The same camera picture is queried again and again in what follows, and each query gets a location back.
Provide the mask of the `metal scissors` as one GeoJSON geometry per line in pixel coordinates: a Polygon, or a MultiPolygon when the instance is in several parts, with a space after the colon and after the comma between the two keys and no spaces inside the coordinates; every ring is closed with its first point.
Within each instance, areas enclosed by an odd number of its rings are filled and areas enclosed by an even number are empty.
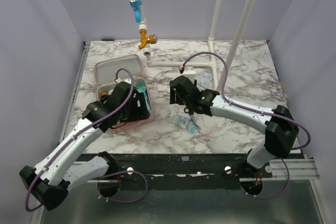
{"type": "Polygon", "coordinates": [[[192,109],[188,108],[188,107],[185,107],[184,112],[187,113],[190,116],[190,119],[191,119],[193,125],[195,126],[195,128],[197,129],[197,131],[201,132],[201,128],[196,122],[194,111],[192,109]]]}

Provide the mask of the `amber bottle orange cap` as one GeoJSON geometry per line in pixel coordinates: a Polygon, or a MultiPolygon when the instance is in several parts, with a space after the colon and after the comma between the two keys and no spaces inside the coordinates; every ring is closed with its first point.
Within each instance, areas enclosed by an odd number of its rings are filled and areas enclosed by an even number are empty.
{"type": "Polygon", "coordinates": [[[100,101],[105,101],[107,97],[108,97],[108,93],[107,92],[102,92],[100,101]]]}

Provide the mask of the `blue cotton swab packet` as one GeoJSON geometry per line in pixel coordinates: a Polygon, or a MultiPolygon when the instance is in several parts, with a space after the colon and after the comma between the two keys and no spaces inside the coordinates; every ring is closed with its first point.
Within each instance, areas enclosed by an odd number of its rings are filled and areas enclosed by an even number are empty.
{"type": "Polygon", "coordinates": [[[143,84],[143,85],[137,86],[137,90],[138,90],[139,93],[144,94],[144,99],[145,99],[147,110],[148,110],[149,114],[151,114],[152,109],[151,109],[149,93],[148,93],[146,85],[143,84]]]}

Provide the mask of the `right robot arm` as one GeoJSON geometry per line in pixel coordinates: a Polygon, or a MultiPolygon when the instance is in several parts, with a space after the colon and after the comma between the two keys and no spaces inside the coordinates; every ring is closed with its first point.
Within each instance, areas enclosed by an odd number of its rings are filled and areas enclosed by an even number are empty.
{"type": "Polygon", "coordinates": [[[245,103],[226,101],[214,90],[199,90],[185,76],[170,81],[170,103],[184,105],[191,117],[196,114],[226,118],[263,133],[265,139],[247,154],[241,165],[242,173],[249,178],[274,158],[287,158],[299,133],[289,110],[282,105],[275,109],[249,106],[245,103]]]}

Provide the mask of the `clear blue bandage packet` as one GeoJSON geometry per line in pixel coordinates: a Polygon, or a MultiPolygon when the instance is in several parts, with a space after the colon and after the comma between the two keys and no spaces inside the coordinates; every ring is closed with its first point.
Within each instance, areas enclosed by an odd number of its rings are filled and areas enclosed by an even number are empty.
{"type": "Polygon", "coordinates": [[[190,134],[194,134],[196,127],[192,121],[192,119],[187,118],[182,115],[178,115],[177,120],[176,120],[176,126],[185,132],[188,132],[190,134]]]}

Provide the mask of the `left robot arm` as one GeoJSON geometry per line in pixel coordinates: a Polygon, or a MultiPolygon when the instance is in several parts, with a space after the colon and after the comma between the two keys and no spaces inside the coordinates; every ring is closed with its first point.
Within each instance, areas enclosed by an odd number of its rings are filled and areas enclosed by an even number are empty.
{"type": "Polygon", "coordinates": [[[25,209],[30,208],[30,196],[40,207],[56,209],[78,186],[95,178],[112,179],[122,174],[117,160],[107,152],[98,153],[91,160],[72,168],[84,150],[108,129],[119,123],[136,122],[150,117],[145,96],[134,80],[117,80],[110,94],[91,102],[64,140],[35,166],[24,166],[19,176],[27,189],[25,209]]]}

